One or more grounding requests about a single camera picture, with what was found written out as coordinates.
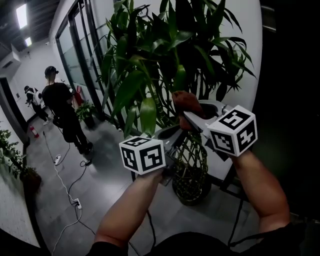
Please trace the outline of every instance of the fluorescent light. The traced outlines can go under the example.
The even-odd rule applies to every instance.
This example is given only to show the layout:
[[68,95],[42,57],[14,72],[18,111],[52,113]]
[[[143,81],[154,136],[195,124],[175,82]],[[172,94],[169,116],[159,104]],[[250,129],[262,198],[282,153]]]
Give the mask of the fluorescent light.
[[16,9],[16,15],[18,17],[18,22],[20,29],[28,25],[27,22],[27,4],[20,6],[18,9]]
[[26,43],[26,46],[30,46],[30,45],[32,44],[31,38],[28,37],[28,38],[25,40],[25,43]]

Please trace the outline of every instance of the person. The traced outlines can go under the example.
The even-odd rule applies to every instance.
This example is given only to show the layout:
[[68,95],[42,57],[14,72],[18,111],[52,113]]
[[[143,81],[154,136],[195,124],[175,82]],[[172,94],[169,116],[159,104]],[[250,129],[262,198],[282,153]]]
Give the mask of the person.
[[62,134],[66,142],[74,143],[80,154],[89,154],[93,147],[91,142],[87,142],[79,119],[72,107],[73,94],[67,85],[55,82],[56,75],[59,73],[54,66],[45,69],[44,75],[47,85],[42,91],[43,101],[54,113],[53,122],[62,128]]
[[[185,107],[184,100],[190,98],[185,93],[172,95],[175,105],[180,104],[180,110]],[[181,116],[180,125],[188,129],[187,120],[183,119]],[[299,255],[299,244],[304,239],[304,227],[290,222],[289,205],[278,180],[249,150],[239,157],[232,156],[231,159],[247,198],[260,218],[260,234],[250,237],[260,240],[240,254]],[[103,217],[87,256],[128,254],[128,242],[144,220],[158,183],[162,179],[161,173],[161,170],[157,170],[138,176],[127,188]],[[238,253],[231,251],[229,246],[214,237],[186,232],[165,239],[153,247],[147,255],[232,256],[236,254]]]
[[24,93],[26,94],[26,104],[32,105],[34,112],[44,121],[43,125],[47,125],[50,121],[50,116],[41,108],[35,98],[38,90],[36,88],[30,88],[29,86],[24,87]]

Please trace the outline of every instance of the black and white cube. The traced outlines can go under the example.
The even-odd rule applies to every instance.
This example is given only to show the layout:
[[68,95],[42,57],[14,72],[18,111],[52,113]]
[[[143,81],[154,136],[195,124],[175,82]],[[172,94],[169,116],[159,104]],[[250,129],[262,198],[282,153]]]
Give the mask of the black and white cube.
[[258,139],[255,114],[239,105],[209,125],[208,130],[214,149],[236,157]]
[[166,166],[162,140],[131,137],[119,143],[123,166],[140,175]]

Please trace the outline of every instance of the potted plant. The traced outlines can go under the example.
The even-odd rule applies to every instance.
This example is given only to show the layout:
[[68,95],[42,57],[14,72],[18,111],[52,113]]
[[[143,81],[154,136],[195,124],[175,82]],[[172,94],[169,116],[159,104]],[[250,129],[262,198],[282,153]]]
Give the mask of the potted plant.
[[81,106],[75,111],[79,121],[84,121],[86,126],[91,129],[95,126],[95,121],[92,113],[95,111],[95,107],[89,101],[85,101]]
[[25,192],[33,195],[38,191],[42,179],[35,168],[24,165],[21,152],[14,147],[18,142],[9,143],[10,136],[11,132],[0,129],[0,164],[6,166],[9,173],[16,179],[19,177],[23,182]]
[[[139,13],[148,5],[134,8],[133,0],[114,3],[109,28],[108,50],[103,57],[101,80],[106,86],[103,107],[109,93],[115,93],[112,116],[125,109],[124,137],[140,121],[150,136],[156,126],[179,123],[171,93],[187,91],[199,100],[209,99],[217,89],[222,101],[230,90],[239,90],[243,73],[254,74],[245,62],[251,58],[247,44],[239,37],[220,37],[223,19],[241,30],[225,0],[162,0],[160,14]],[[198,133],[189,132],[176,154],[173,188],[187,205],[199,202],[210,190],[206,183],[207,152]]]

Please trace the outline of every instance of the fire extinguisher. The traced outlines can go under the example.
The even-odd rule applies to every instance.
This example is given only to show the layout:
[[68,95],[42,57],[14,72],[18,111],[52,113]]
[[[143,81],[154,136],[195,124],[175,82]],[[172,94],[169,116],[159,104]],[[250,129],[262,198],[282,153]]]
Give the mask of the fire extinguisher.
[[30,131],[33,133],[35,138],[39,137],[39,134],[37,133],[36,129],[33,126],[30,126]]

